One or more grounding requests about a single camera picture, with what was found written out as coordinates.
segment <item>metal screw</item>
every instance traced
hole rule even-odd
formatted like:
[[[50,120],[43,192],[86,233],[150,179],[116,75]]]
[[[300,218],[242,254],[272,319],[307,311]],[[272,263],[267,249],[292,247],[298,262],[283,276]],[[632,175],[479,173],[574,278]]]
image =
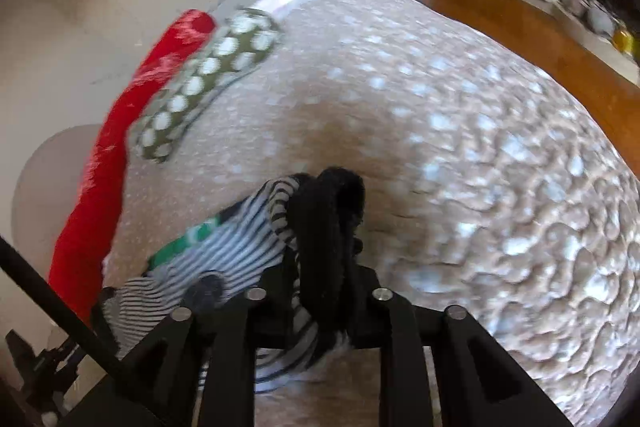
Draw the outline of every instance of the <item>metal screw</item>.
[[[256,286],[244,292],[244,296],[250,301],[261,301],[267,296],[267,291],[264,288]]]
[[[453,320],[461,321],[466,317],[466,310],[462,306],[454,304],[447,308],[447,315],[449,315]]]
[[[373,298],[376,301],[388,301],[394,293],[389,288],[376,288],[373,290]]]
[[[182,322],[191,317],[191,310],[180,306],[171,312],[171,318],[176,322]]]

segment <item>orange wooden floor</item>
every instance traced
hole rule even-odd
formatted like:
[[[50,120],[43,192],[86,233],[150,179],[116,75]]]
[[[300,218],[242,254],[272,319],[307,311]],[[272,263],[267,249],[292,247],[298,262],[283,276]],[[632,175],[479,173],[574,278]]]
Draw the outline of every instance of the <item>orange wooden floor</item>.
[[[575,96],[640,176],[640,89],[520,0],[419,0],[489,35],[542,68]]]

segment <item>white shelf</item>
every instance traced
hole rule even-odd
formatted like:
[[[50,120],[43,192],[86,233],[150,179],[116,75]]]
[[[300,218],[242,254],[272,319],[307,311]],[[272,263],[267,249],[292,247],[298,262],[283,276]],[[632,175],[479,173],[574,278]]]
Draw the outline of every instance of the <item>white shelf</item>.
[[[629,82],[640,86],[640,69],[632,58],[620,53],[607,39],[590,32],[560,4],[554,5],[552,15],[578,44],[602,60],[616,73],[624,76]]]

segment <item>rolled polka dot cloth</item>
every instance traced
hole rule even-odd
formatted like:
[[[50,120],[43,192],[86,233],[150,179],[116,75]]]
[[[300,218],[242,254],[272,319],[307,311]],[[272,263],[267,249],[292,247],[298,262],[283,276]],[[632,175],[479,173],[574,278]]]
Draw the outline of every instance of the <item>rolled polka dot cloth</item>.
[[[164,162],[203,110],[265,61],[281,39],[282,30],[267,12],[238,10],[146,106],[131,128],[136,153]]]

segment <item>red cloth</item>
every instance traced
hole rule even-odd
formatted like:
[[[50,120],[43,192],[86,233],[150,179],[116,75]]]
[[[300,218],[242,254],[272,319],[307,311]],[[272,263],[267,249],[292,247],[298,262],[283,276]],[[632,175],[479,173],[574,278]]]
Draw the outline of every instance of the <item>red cloth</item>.
[[[204,12],[183,13],[142,62],[98,133],[84,166],[78,203],[58,236],[49,270],[51,287],[85,322],[102,288],[102,260],[111,250],[122,211],[127,130],[214,28]]]

